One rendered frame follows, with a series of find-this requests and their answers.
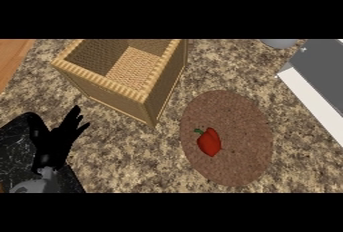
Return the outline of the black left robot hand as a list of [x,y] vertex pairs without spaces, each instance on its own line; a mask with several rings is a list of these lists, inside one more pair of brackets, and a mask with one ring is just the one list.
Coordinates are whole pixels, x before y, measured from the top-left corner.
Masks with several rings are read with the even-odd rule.
[[65,165],[65,159],[80,134],[89,128],[91,123],[79,125],[83,119],[80,107],[76,105],[64,117],[61,125],[49,130],[45,121],[37,114],[29,118],[30,139],[36,145],[36,155],[31,171],[37,174],[40,169],[52,167],[60,170]]

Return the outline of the round brown placemat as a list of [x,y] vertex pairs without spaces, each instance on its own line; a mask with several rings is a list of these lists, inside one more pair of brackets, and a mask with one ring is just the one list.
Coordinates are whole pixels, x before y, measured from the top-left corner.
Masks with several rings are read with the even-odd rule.
[[[199,148],[213,128],[222,149],[210,157]],[[190,102],[181,118],[179,138],[193,168],[218,184],[244,186],[261,178],[272,158],[272,132],[258,104],[230,91],[210,91]]]

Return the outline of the black speckled object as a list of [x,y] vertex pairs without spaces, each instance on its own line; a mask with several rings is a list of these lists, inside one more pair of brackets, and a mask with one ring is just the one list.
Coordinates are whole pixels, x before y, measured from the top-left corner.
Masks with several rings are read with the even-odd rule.
[[[33,173],[36,145],[30,140],[27,118],[36,115],[27,112],[0,128],[0,183],[6,193],[26,180],[39,179]],[[61,193],[86,193],[70,165],[58,171]]]

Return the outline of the square wicker basket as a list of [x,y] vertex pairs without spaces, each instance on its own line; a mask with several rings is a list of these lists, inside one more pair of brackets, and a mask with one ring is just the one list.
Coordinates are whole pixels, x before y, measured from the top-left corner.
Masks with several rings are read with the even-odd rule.
[[185,39],[77,39],[51,65],[88,98],[156,126],[187,62]]

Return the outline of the red bell pepper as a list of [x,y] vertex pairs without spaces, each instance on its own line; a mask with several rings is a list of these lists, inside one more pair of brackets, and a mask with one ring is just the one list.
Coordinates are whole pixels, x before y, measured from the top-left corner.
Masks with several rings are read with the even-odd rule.
[[206,130],[196,129],[194,132],[200,134],[200,137],[197,139],[197,146],[200,150],[210,157],[215,157],[222,150],[222,140],[219,133],[213,128],[207,128]]

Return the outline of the pale grey round object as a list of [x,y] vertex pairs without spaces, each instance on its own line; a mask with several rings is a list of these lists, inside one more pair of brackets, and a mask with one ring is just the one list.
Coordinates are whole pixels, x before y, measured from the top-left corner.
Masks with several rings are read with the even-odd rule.
[[261,42],[277,49],[287,49],[298,43],[296,39],[262,39]]

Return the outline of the grey and white appliance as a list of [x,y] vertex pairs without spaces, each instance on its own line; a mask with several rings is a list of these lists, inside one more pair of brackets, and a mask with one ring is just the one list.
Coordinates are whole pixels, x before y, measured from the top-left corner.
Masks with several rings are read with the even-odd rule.
[[343,40],[309,39],[278,77],[343,146]]

